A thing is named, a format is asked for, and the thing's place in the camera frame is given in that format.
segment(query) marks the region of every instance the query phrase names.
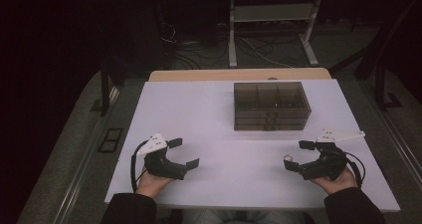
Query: storage box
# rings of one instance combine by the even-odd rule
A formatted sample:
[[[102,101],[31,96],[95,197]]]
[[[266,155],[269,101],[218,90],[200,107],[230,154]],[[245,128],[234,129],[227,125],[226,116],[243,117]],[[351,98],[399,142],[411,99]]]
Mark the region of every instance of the storage box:
[[[302,83],[235,83],[235,130],[303,130],[311,107]]]

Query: white table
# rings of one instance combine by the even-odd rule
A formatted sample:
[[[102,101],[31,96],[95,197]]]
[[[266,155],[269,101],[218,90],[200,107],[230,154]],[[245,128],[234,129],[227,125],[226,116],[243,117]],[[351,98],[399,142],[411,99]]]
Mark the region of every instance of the white table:
[[[200,163],[184,180],[168,185],[156,198],[158,205],[323,208],[326,194],[299,174],[286,171],[283,156],[289,154],[300,164],[314,161],[319,153],[299,149],[299,140],[316,140],[325,127],[341,130],[359,130],[359,127],[336,80],[300,82],[312,108],[303,131],[235,131],[234,81],[146,83],[105,202],[115,193],[131,192],[130,157],[142,141],[161,132],[166,139],[183,138],[182,146],[168,150],[169,160],[185,163],[199,157]],[[362,189],[375,205],[383,212],[398,211],[399,206],[365,139],[345,140],[337,146],[358,156],[365,164]],[[143,156],[140,156],[137,173],[142,166]]]

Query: floor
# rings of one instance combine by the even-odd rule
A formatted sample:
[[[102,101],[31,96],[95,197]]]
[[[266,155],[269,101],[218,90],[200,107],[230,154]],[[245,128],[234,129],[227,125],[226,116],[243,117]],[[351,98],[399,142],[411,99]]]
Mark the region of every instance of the floor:
[[[350,26],[348,21],[316,25],[311,44],[321,67],[330,68],[357,52],[373,39],[378,29],[365,26],[350,32]],[[167,27],[169,36],[163,37],[163,42],[171,69],[228,69],[224,24],[217,28],[217,35],[201,36],[178,34],[171,26]],[[304,28],[305,24],[300,22],[238,25],[238,68],[308,67],[309,62],[299,43],[299,34]],[[415,160],[422,160],[418,141],[422,138],[422,106],[394,74],[388,73],[386,89],[399,98],[402,108],[382,112],[373,101],[373,77],[358,81],[353,75],[358,63],[354,62],[332,76],[338,80],[359,126],[365,130],[367,143],[402,209],[386,213],[385,219],[389,224],[420,223],[422,186],[418,175],[421,168],[418,162],[408,159],[414,154]],[[99,74],[87,84],[19,223],[98,223],[101,220],[118,152],[146,81],[143,74],[128,73],[127,77],[124,86],[112,89],[111,107],[105,116],[100,116],[98,109],[101,99]],[[97,152],[106,131],[116,127],[123,128],[116,153]],[[403,145],[397,143],[404,143],[408,150],[403,151]],[[161,217],[167,214],[165,209],[158,213]],[[316,223],[328,223],[323,210],[310,214]]]

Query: white desk leg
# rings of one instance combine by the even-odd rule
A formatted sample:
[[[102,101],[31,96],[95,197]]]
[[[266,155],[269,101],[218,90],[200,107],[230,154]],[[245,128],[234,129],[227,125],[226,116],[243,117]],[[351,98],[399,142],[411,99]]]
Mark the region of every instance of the white desk leg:
[[[310,44],[311,32],[313,31],[314,24],[317,19],[317,11],[319,9],[320,0],[314,2],[314,6],[308,19],[308,26],[306,32],[301,36],[302,46],[304,46],[305,53],[307,54],[308,60],[310,61],[311,67],[317,67],[317,57],[314,54],[314,50]]]
[[[230,68],[237,67],[235,47],[235,0],[230,0],[229,62]]]

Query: hand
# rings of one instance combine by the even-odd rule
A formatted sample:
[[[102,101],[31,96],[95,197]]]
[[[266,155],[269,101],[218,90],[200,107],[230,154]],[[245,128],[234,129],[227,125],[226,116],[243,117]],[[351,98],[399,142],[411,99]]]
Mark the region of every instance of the hand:
[[[312,179],[311,182],[322,187],[322,189],[328,193],[333,194],[334,192],[349,188],[357,187],[356,179],[353,173],[346,167],[344,171],[336,180],[330,180],[329,177],[320,177]]]
[[[155,198],[161,189],[164,189],[168,183],[174,181],[172,178],[151,175],[145,167],[142,168],[142,172],[136,193],[150,198]]]

